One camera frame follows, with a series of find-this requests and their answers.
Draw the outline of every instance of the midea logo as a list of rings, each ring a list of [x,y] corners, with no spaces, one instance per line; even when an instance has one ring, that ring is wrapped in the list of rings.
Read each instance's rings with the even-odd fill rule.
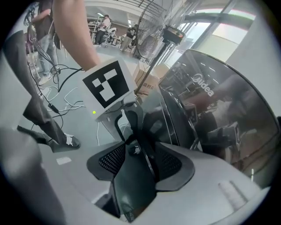
[[[200,73],[197,73],[193,76],[193,81],[198,83],[200,87],[204,89],[204,91],[207,92],[208,96],[212,97],[214,95],[214,92],[208,87],[207,83],[204,83],[203,76]]]

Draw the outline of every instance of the cardboard box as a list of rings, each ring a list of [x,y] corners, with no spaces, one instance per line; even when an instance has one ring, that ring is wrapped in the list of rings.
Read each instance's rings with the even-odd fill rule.
[[[133,74],[133,78],[137,84],[137,86],[140,85],[142,80],[144,79],[147,71],[149,70],[150,66],[143,62],[139,62],[135,72]],[[169,70],[168,66],[166,66],[164,63],[156,66],[152,72],[148,75],[147,79],[143,83],[141,89],[138,92],[139,96],[147,96],[153,90],[159,83],[160,78],[162,78],[166,72]]]
[[[135,72],[133,74],[133,78],[137,84],[137,86],[140,85],[142,80],[144,79],[147,71],[149,70],[150,66],[143,62],[139,62]],[[155,86],[158,84],[159,78],[154,76],[153,73],[151,72],[145,82],[143,83],[141,89],[139,90],[140,95],[149,95],[149,92],[155,88]]]

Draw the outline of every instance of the mesh panel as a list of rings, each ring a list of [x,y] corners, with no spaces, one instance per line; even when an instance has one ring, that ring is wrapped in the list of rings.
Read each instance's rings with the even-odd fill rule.
[[[178,158],[161,149],[157,150],[156,163],[160,181],[176,174],[182,166]]]
[[[125,145],[121,145],[115,150],[101,157],[99,159],[99,164],[104,169],[110,171],[116,176],[125,161],[125,153]]]

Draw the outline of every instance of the person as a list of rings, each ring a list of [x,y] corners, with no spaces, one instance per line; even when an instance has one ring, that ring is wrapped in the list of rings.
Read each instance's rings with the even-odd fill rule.
[[[123,43],[121,44],[120,51],[125,51],[127,49],[127,47],[132,42],[134,36],[137,33],[137,28],[138,28],[138,26],[137,26],[137,24],[135,24],[134,27],[131,27],[127,30],[127,36],[126,36],[125,40],[123,41]]]
[[[114,27],[114,28],[111,28],[109,31],[108,31],[108,35],[109,35],[109,39],[112,40],[113,37],[116,37],[115,35],[115,32],[117,31],[117,28]]]
[[[32,82],[32,75],[27,66],[25,52],[25,39],[23,33],[23,14],[10,31],[3,44],[3,53],[12,68],[14,74],[23,87],[32,96],[25,109],[24,117],[32,121],[59,145],[78,149],[80,142],[73,135],[65,134],[59,125],[48,113],[39,98]],[[84,0],[54,0],[53,2],[54,25],[64,47],[73,59],[85,70],[89,70],[101,63],[89,35],[89,27],[86,19],[86,7]],[[41,133],[34,132],[18,126],[20,132],[33,136],[37,142],[46,144],[47,140]]]
[[[45,84],[52,78],[50,74],[50,63],[42,56],[42,54],[46,55],[47,53],[50,56],[53,64],[57,65],[55,66],[56,71],[58,71],[58,73],[60,72],[60,68],[58,66],[58,57],[53,48],[55,29],[51,10],[52,4],[53,0],[40,0],[38,15],[31,21],[31,23],[35,26],[36,37],[41,47],[39,60],[42,65],[43,76],[38,83],[39,86]]]
[[[102,24],[100,25],[100,29],[96,34],[96,41],[95,41],[95,46],[100,45],[103,41],[105,32],[107,30],[107,28],[110,26],[110,19],[109,19],[109,15],[105,15],[104,16],[104,21],[102,22]]]

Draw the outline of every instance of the electric fan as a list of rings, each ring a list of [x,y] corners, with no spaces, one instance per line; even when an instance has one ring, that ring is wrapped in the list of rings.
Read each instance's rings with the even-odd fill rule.
[[[140,16],[137,30],[137,50],[143,58],[154,58],[135,93],[138,93],[146,78],[156,65],[170,43],[178,45],[185,34],[176,27],[184,18],[184,2],[182,0],[154,0],[145,8]],[[159,42],[161,47],[156,57],[152,57]]]

